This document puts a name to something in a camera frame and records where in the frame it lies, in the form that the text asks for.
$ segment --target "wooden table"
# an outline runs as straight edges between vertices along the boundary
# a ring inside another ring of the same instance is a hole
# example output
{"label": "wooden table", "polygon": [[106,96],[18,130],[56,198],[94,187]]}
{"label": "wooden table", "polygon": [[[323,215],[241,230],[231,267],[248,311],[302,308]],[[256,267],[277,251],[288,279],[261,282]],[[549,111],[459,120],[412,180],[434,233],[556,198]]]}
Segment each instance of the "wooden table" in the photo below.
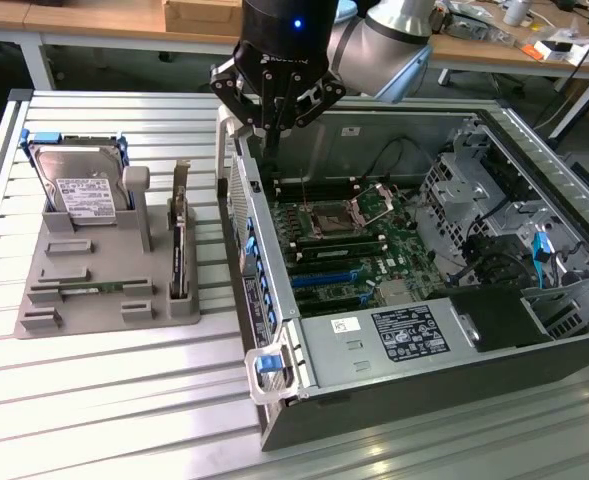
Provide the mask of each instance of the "wooden table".
{"label": "wooden table", "polygon": [[[532,10],[558,27],[570,26],[576,18],[582,34],[589,34],[587,20],[562,12],[553,4],[537,0]],[[524,41],[529,29],[510,27],[503,13],[488,3],[496,25]],[[171,33],[165,31],[160,0],[67,0],[62,7],[29,5],[28,2],[0,0],[0,40],[18,43],[34,82],[40,90],[55,88],[44,45],[120,48],[167,52],[229,55],[237,39],[230,36]],[[478,71],[516,75],[567,78],[574,67],[569,63],[537,62],[517,48],[434,35],[431,68],[443,69],[441,83],[452,71]],[[589,79],[589,65],[581,67],[576,78]],[[577,105],[589,100],[589,87]]]}
{"label": "wooden table", "polygon": [[30,2],[0,1],[0,28],[23,29]]}

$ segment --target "blue pcie slot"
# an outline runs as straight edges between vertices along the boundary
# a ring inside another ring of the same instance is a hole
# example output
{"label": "blue pcie slot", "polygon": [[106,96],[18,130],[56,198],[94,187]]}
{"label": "blue pcie slot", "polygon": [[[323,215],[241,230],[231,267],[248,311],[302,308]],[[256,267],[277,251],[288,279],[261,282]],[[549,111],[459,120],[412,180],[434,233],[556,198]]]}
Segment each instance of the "blue pcie slot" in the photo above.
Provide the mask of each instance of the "blue pcie slot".
{"label": "blue pcie slot", "polygon": [[319,285],[334,285],[336,283],[354,283],[361,269],[349,272],[313,275],[310,277],[296,277],[291,281],[292,288],[313,287]]}

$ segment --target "slotted metal surface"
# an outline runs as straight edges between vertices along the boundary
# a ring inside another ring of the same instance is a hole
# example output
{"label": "slotted metal surface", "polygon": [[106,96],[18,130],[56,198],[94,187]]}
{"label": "slotted metal surface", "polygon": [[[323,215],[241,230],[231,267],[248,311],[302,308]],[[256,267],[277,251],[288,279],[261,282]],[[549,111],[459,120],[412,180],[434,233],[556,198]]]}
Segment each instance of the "slotted metal surface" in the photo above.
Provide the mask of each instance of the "slotted metal surface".
{"label": "slotted metal surface", "polygon": [[[589,369],[558,384],[261,453],[214,205],[217,105],[205,95],[48,92],[8,106],[13,121],[0,131],[11,146],[0,152],[0,478],[588,479]],[[189,184],[199,215],[199,324],[9,337],[43,200],[14,149],[26,116],[34,131],[123,131],[132,161],[154,172],[150,204],[169,195],[177,158],[199,166]]]}

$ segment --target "motherboard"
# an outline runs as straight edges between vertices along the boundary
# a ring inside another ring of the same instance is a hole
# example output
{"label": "motherboard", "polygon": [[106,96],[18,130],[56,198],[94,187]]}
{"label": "motherboard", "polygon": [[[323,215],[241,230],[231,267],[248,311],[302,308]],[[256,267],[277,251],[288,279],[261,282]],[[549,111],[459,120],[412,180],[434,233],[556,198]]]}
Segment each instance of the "motherboard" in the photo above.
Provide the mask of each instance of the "motherboard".
{"label": "motherboard", "polygon": [[275,182],[270,200],[303,318],[416,302],[443,286],[396,185]]}

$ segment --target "motherboard chip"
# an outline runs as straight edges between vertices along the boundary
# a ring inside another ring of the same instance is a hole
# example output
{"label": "motherboard chip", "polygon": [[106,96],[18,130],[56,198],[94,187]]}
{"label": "motherboard chip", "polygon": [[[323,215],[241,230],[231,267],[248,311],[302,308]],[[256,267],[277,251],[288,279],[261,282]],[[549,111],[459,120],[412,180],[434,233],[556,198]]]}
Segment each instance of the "motherboard chip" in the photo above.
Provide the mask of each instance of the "motherboard chip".
{"label": "motherboard chip", "polygon": [[352,218],[343,205],[314,207],[312,219],[324,234],[346,233],[354,230]]}

